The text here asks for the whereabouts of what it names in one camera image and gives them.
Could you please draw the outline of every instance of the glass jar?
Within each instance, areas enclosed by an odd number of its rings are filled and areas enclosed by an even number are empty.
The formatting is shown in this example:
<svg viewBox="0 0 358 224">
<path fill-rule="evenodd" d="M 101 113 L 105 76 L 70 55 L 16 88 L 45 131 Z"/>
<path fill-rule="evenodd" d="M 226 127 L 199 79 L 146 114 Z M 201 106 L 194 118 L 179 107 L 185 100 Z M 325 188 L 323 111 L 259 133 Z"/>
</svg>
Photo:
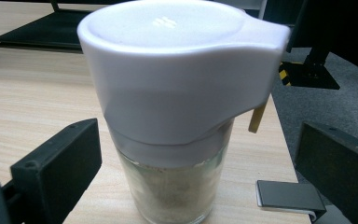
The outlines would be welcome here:
<svg viewBox="0 0 358 224">
<path fill-rule="evenodd" d="M 117 151 L 132 197 L 150 223 L 200 223 L 212 209 L 227 143 L 194 166 L 162 168 L 132 161 Z"/>
</svg>

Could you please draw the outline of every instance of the white plastic lid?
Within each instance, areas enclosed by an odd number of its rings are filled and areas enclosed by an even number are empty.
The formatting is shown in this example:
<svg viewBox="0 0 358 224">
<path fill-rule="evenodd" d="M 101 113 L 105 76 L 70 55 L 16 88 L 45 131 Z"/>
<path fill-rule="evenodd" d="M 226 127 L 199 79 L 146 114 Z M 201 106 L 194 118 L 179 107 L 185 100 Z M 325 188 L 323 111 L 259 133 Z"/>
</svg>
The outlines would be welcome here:
<svg viewBox="0 0 358 224">
<path fill-rule="evenodd" d="M 130 1 L 88 15 L 82 35 L 103 48 L 126 52 L 194 50 L 221 45 L 242 28 L 243 15 L 209 1 Z"/>
<path fill-rule="evenodd" d="M 117 147 L 176 166 L 208 159 L 227 140 L 212 132 L 267 101 L 290 30 L 220 3 L 143 0 L 90 13 L 77 33 Z"/>
</svg>

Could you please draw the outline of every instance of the gray carpet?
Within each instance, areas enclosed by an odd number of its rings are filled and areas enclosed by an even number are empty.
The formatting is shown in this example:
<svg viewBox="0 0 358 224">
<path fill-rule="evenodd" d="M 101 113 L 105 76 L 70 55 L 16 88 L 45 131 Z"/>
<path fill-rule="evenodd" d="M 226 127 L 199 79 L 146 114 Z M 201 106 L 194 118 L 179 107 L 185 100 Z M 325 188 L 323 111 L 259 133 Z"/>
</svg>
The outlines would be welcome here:
<svg viewBox="0 0 358 224">
<path fill-rule="evenodd" d="M 309 53 L 308 48 L 292 49 L 283 61 L 303 63 Z M 358 138 L 358 67 L 333 53 L 328 55 L 325 67 L 340 90 L 283 86 L 276 77 L 272 97 L 292 159 L 304 120 L 330 125 Z M 307 182 L 301 175 L 298 179 Z"/>
</svg>

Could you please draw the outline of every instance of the metal stand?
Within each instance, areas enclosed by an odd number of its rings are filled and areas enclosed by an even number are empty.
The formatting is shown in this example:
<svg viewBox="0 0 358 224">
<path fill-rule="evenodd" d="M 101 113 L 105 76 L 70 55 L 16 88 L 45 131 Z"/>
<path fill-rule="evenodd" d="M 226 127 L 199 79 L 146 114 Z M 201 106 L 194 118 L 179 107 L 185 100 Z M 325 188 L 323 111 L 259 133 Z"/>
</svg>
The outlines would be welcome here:
<svg viewBox="0 0 358 224">
<path fill-rule="evenodd" d="M 303 63 L 283 62 L 280 75 L 283 85 L 339 90 L 339 85 L 324 67 L 327 55 L 337 42 L 345 21 L 351 15 L 352 0 L 305 0 L 288 44 L 293 47 L 312 47 Z"/>
<path fill-rule="evenodd" d="M 99 4 L 99 2 L 101 1 L 86 4 Z M 0 47 L 52 49 L 81 53 L 76 28 L 91 11 L 61 9 L 57 0 L 50 0 L 50 3 L 54 9 L 53 13 L 0 35 Z"/>
</svg>

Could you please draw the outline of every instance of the wooden table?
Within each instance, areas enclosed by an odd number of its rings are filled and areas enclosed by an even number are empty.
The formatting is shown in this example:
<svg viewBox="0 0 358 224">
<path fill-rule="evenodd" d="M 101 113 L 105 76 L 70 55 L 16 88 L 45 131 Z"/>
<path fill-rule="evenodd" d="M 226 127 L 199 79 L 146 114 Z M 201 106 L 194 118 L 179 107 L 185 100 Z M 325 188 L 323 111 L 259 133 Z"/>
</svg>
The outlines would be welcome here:
<svg viewBox="0 0 358 224">
<path fill-rule="evenodd" d="M 52 12 L 49 4 L 0 2 L 0 34 Z M 203 223 L 310 223 L 306 215 L 263 211 L 255 181 L 296 182 L 269 98 L 258 133 L 251 113 L 236 118 L 212 213 Z M 0 183 L 9 167 L 65 126 L 97 118 L 103 165 L 65 223 L 146 223 L 132 201 L 83 54 L 0 48 Z"/>
</svg>

